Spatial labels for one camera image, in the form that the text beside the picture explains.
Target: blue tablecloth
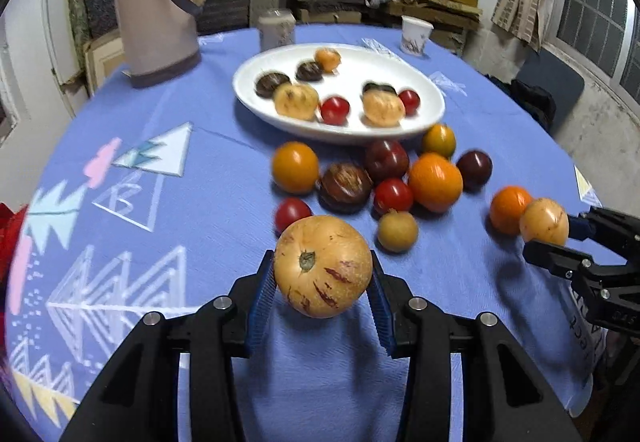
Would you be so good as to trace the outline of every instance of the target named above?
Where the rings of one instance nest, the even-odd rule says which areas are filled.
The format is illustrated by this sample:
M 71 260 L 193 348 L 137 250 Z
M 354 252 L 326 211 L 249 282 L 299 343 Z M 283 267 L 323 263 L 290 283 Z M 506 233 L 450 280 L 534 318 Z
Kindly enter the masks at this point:
M 494 311 L 565 405 L 584 394 L 594 343 L 568 285 L 527 266 L 521 239 L 492 238 L 485 229 L 490 199 L 506 184 L 558 200 L 569 213 L 588 209 L 567 154 L 490 82 L 434 44 L 414 58 L 399 50 L 397 30 L 302 26 L 296 37 L 347 44 L 374 38 L 424 73 L 465 85 L 466 94 L 446 91 L 445 121 L 458 153 L 487 151 L 494 174 L 481 193 L 464 194 L 440 218 L 418 216 L 417 245 L 403 256 L 379 252 L 383 268 L 446 312 Z M 124 74 L 112 75 L 50 159 L 22 230 L 7 310 L 14 395 L 45 442 L 58 440 L 145 311 L 194 311 L 254 272 L 274 247 L 273 210 L 282 196 L 271 186 L 270 158 L 292 136 L 251 114 L 231 86 L 236 69 L 257 52 L 257 32 L 241 30 L 204 38 L 202 63 L 163 85 L 134 90 Z M 312 147 L 323 165 L 362 154 Z M 164 174 L 123 167 L 137 164 Z M 314 197 L 307 202 L 322 213 Z M 347 220 L 373 245 L 369 209 Z M 617 261 L 593 244 L 570 245 L 601 263 Z M 395 440 L 407 367 L 379 346 L 366 297 L 341 316 L 313 320 L 276 295 L 260 351 L 234 360 L 247 440 Z M 183 378 L 180 390 L 184 419 Z M 455 358 L 451 426 L 459 441 Z M 182 440 L 187 430 L 181 425 Z

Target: cherry tomato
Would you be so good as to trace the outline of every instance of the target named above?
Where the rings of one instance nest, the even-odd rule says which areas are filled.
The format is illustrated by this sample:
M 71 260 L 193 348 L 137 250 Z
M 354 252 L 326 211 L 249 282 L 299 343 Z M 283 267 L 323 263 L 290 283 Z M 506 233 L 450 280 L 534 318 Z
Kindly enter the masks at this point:
M 388 213 L 391 209 L 398 212 L 408 211 L 412 205 L 414 194 L 399 178 L 388 178 L 376 187 L 373 207 L 379 214 Z
M 418 106 L 420 106 L 420 96 L 414 90 L 405 89 L 398 94 L 398 97 L 404 104 L 407 116 L 415 115 Z
M 328 98 L 320 106 L 320 115 L 325 124 L 333 124 L 334 126 L 340 126 L 347 120 L 350 110 L 349 101 L 347 99 L 332 96 Z
M 276 209 L 274 216 L 276 232 L 282 234 L 293 222 L 311 215 L 313 213 L 309 206 L 299 198 L 285 198 Z

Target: yellow tomato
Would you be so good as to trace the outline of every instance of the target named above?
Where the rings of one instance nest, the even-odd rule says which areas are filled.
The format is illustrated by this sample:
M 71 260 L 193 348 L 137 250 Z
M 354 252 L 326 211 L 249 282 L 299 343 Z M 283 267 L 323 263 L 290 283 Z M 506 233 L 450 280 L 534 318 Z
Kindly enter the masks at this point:
M 451 158 L 456 151 L 456 135 L 446 124 L 435 124 L 422 138 L 422 152 L 433 152 Z

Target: black bag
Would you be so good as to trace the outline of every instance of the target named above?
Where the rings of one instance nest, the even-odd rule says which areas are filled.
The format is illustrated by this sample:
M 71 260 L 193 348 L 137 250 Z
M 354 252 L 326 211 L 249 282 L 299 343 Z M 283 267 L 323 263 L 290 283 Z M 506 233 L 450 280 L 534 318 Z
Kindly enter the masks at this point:
M 539 86 L 526 85 L 517 79 L 514 79 L 511 85 L 507 85 L 493 76 L 487 78 L 549 133 L 556 116 L 556 102 L 549 92 Z

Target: paper cup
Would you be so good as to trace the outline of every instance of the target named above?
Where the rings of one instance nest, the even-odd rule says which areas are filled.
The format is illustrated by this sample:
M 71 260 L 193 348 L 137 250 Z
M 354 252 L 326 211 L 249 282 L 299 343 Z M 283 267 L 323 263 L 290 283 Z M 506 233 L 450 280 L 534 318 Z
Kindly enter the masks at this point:
M 423 19 L 402 16 L 402 41 L 400 48 L 407 54 L 421 56 L 427 43 L 433 25 Z

